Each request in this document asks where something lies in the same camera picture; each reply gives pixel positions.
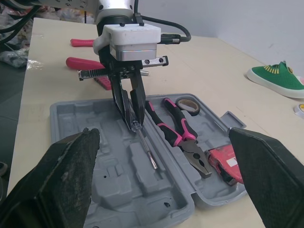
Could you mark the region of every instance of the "gray tool case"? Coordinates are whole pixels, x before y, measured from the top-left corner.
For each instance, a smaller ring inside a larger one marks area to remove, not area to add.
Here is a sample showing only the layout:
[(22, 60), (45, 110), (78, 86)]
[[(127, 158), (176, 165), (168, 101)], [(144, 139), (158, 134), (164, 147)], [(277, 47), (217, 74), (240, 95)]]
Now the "gray tool case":
[[(174, 128), (164, 98), (192, 99), (200, 113), (183, 111), (203, 151), (230, 143), (229, 127), (245, 125), (231, 112), (217, 117), (191, 94), (147, 96), (158, 116)], [(92, 201), (84, 228), (168, 228), (188, 219), (194, 204), (202, 209), (234, 202), (246, 194), (243, 184), (229, 186), (212, 169), (203, 179), (179, 147), (172, 148), (145, 113), (142, 132), (158, 165), (154, 170), (136, 133), (129, 131), (112, 99), (59, 102), (50, 107), (52, 143), (84, 128), (100, 131), (92, 182)]]

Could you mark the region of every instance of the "floor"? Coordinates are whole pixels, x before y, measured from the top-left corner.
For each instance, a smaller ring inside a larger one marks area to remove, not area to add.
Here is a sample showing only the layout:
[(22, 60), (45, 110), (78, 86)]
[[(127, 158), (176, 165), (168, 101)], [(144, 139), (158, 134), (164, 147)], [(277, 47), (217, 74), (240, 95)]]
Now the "floor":
[[(18, 124), (25, 68), (16, 69), (0, 62), (0, 162), (11, 166)], [(6, 196), (10, 169), (2, 177)]]

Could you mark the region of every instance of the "pink pliers handle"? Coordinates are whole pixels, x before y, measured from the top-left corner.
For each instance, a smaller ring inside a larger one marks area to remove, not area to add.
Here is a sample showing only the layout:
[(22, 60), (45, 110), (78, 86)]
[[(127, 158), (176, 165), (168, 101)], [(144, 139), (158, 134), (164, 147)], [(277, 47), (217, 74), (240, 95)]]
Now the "pink pliers handle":
[(100, 62), (74, 57), (67, 58), (66, 65), (75, 70), (97, 70), (104, 68)]
[(71, 39), (71, 45), (73, 47), (92, 47), (93, 39)]

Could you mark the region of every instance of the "green sneaker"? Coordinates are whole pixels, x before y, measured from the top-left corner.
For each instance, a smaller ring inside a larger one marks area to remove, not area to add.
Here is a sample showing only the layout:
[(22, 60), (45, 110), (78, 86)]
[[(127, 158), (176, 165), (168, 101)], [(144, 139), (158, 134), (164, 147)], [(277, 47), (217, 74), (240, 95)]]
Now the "green sneaker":
[(254, 67), (248, 70), (247, 77), (283, 96), (304, 98), (304, 78), (295, 76), (285, 61), (272, 66)]

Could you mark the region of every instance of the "beige table surface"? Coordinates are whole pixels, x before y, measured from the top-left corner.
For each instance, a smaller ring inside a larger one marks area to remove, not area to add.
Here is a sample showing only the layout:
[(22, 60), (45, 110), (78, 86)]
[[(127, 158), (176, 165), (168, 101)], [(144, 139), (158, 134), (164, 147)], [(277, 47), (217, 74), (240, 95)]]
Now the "beige table surface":
[[(95, 25), (35, 19), (26, 70), (9, 191), (41, 159), (51, 144), (49, 107), (59, 101), (112, 97), (93, 80), (80, 82), (66, 67), (68, 57), (98, 60), (90, 47), (71, 47), (70, 39), (95, 39)], [(250, 82), (244, 73), (261, 65), (217, 38), (193, 37), (180, 45), (159, 45), (158, 56), (167, 55), (169, 66), (149, 68), (143, 77), (147, 95), (192, 93), (218, 116), (232, 111), (247, 129), (279, 139), (304, 161), (304, 120), (293, 107), (301, 100), (283, 97)], [(123, 80), (128, 91), (131, 84)], [(195, 214), (178, 228), (262, 228), (250, 198)]]

